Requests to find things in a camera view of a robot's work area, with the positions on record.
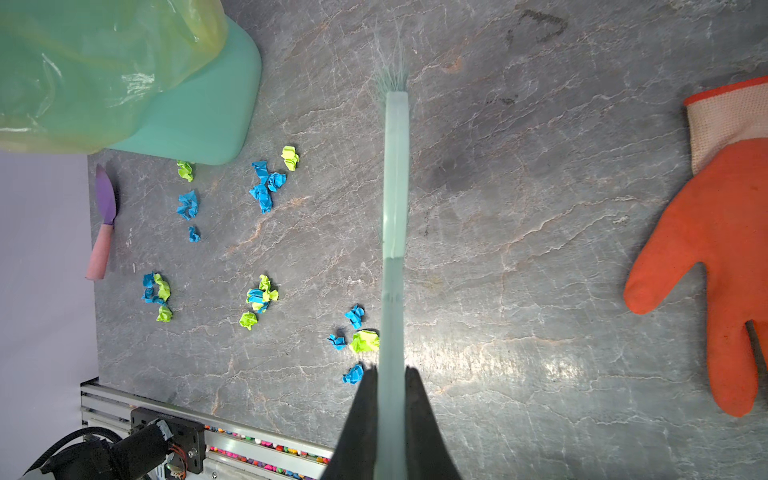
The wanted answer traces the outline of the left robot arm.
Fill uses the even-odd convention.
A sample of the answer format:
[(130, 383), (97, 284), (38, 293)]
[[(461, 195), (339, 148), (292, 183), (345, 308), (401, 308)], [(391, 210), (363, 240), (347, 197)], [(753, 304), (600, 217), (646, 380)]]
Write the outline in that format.
[(55, 442), (24, 479), (147, 479), (172, 451), (173, 434), (155, 420), (126, 438), (105, 427), (83, 427)]

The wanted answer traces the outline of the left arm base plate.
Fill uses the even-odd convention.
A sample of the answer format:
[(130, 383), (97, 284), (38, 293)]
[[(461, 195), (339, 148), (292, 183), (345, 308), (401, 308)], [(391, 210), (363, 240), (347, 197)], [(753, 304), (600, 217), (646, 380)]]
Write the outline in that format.
[(203, 473), (207, 446), (202, 423), (138, 407), (131, 411), (130, 426), (131, 436), (148, 426), (156, 426), (162, 433), (166, 450), (155, 466), (156, 479), (190, 479)]

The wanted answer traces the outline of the green hand brush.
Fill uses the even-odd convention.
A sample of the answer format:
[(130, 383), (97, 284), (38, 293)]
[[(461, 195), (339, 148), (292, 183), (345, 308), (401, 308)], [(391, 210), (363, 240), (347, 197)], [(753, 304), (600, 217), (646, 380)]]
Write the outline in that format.
[(410, 101), (401, 39), (377, 78), (384, 111), (382, 294), (376, 479), (406, 479), (404, 259), (409, 215)]

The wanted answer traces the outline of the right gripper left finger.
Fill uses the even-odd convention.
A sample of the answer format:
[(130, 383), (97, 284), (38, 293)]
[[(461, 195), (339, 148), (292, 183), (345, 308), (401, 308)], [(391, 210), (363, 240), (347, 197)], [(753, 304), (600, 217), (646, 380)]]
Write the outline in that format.
[(374, 478), (378, 428), (377, 382), (376, 367), (364, 371), (322, 480)]

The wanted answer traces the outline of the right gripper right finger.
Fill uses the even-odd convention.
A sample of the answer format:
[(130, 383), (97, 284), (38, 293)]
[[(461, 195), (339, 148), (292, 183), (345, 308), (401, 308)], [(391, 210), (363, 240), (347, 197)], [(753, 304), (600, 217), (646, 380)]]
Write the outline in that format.
[(437, 424), (421, 376), (405, 370), (405, 440), (409, 479), (461, 478)]

